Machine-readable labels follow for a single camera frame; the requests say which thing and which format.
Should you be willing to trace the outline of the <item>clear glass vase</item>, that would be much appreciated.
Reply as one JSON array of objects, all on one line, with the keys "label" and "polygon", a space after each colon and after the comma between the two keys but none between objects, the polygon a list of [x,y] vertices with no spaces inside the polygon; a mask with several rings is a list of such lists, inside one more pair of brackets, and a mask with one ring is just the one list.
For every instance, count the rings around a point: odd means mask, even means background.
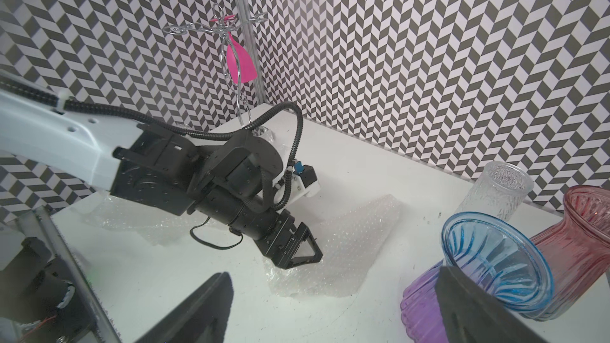
[{"label": "clear glass vase", "polygon": [[507,222],[533,188],[534,181],[521,168],[492,161],[454,213],[480,212]]}]

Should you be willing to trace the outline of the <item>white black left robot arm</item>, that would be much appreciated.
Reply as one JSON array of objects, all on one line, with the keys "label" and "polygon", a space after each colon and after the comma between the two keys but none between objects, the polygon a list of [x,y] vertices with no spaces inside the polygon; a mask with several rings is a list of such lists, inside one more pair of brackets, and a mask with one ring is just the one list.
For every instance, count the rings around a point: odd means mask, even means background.
[{"label": "white black left robot arm", "polygon": [[238,130],[203,133],[1,74],[3,151],[124,200],[176,216],[206,214],[251,238],[281,269],[323,256],[308,226],[288,211],[317,181],[296,157],[303,127],[301,109],[286,102]]}]

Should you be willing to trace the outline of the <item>blue purple vase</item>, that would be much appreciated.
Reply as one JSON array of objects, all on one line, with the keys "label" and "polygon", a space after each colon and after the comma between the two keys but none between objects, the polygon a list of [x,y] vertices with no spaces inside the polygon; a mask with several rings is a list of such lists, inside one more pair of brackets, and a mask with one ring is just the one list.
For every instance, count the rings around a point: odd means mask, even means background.
[{"label": "blue purple vase", "polygon": [[444,258],[403,291],[401,320],[414,342],[446,342],[435,294],[440,269],[455,267],[506,308],[539,311],[554,295],[554,279],[543,254],[515,227],[480,212],[451,216],[441,232]]}]

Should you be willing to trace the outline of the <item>pink vase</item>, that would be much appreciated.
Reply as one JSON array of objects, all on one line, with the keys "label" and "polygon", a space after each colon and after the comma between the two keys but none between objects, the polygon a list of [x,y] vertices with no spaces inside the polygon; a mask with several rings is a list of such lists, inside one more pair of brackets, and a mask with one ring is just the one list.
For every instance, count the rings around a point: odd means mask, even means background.
[{"label": "pink vase", "polygon": [[571,187],[563,206],[562,221],[531,238],[551,269],[554,293],[545,307],[523,312],[527,319],[557,319],[609,270],[609,191]]}]

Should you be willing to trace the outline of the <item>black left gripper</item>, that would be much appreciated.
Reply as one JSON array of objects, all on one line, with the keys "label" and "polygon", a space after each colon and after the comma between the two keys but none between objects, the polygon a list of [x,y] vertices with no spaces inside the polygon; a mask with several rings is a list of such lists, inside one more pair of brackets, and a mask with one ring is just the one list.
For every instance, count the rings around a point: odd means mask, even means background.
[{"label": "black left gripper", "polygon": [[283,162],[268,141],[239,131],[223,145],[198,146],[156,125],[140,128],[130,148],[113,152],[120,165],[111,195],[177,216],[200,211],[252,238],[280,269],[322,260],[310,228],[273,209]]}]

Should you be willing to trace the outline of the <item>clear bubble wrap sheet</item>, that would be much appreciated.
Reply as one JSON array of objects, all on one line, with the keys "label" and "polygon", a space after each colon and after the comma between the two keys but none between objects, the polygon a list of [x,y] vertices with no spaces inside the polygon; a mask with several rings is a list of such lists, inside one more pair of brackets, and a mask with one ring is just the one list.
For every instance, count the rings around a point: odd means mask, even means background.
[{"label": "clear bubble wrap sheet", "polygon": [[189,237],[190,229],[206,220],[207,216],[200,212],[176,216],[106,193],[84,216],[88,225],[110,231],[135,232],[149,244],[159,246],[169,246]]}]

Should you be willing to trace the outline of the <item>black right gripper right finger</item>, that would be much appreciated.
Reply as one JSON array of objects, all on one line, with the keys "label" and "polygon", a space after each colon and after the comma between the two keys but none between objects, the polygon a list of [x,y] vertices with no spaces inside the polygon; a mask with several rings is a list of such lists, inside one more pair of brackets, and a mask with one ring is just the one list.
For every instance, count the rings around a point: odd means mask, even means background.
[{"label": "black right gripper right finger", "polygon": [[544,339],[520,322],[496,298],[459,268],[440,268],[435,284],[449,342],[536,343]]}]

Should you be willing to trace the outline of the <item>pink plastic wine glass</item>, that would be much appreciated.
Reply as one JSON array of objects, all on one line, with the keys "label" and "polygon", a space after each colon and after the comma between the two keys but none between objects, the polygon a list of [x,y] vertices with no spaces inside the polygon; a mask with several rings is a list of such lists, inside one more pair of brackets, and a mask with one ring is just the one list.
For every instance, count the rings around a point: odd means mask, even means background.
[{"label": "pink plastic wine glass", "polygon": [[221,35],[227,42],[225,59],[232,81],[235,84],[246,84],[257,79],[258,72],[253,58],[234,37],[238,29],[238,15],[216,15],[211,23],[220,26]]}]

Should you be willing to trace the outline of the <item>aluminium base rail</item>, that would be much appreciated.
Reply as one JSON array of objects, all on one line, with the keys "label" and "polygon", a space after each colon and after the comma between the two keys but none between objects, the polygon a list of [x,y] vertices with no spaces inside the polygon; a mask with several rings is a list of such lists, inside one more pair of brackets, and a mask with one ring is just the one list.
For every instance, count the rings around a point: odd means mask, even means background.
[{"label": "aluminium base rail", "polygon": [[25,234],[22,251],[10,266],[22,287],[18,306],[30,308],[35,327],[22,342],[119,342],[101,303],[52,222],[47,207],[22,214],[14,222]]}]

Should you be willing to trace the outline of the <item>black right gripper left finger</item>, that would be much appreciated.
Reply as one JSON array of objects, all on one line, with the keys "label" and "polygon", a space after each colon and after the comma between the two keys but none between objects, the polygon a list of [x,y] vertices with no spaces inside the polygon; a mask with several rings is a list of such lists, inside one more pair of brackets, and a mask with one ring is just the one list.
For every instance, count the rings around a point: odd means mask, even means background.
[{"label": "black right gripper left finger", "polygon": [[138,341],[223,342],[233,298],[230,274],[215,273]]}]

